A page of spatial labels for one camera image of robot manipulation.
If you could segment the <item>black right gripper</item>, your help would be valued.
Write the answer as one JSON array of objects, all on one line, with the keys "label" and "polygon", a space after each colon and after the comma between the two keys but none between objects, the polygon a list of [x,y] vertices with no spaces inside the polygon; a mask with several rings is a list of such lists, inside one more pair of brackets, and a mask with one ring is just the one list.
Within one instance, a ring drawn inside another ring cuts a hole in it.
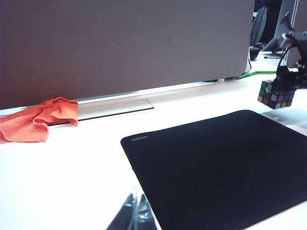
[{"label": "black right gripper", "polygon": [[[284,51],[278,64],[276,78],[272,82],[273,92],[289,91],[289,89],[307,88],[307,32],[288,32],[282,34],[278,45]],[[289,69],[297,68],[302,71],[290,72]]]}]

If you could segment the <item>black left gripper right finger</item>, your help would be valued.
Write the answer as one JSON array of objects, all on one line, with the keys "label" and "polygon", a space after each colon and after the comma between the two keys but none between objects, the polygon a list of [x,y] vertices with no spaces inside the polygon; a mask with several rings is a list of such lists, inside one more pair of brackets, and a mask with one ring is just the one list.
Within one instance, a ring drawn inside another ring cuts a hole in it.
[{"label": "black left gripper right finger", "polygon": [[139,203],[136,206],[134,214],[134,230],[157,230],[154,216],[151,211],[151,207],[146,199],[145,195],[142,194]]}]

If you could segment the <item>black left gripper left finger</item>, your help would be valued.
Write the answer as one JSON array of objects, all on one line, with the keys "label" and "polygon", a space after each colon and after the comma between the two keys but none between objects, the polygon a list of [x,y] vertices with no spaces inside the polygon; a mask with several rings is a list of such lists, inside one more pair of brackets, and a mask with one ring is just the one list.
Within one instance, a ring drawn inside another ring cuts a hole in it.
[{"label": "black left gripper left finger", "polygon": [[134,230],[136,219],[137,199],[130,193],[123,202],[122,207],[113,218],[107,230]]}]

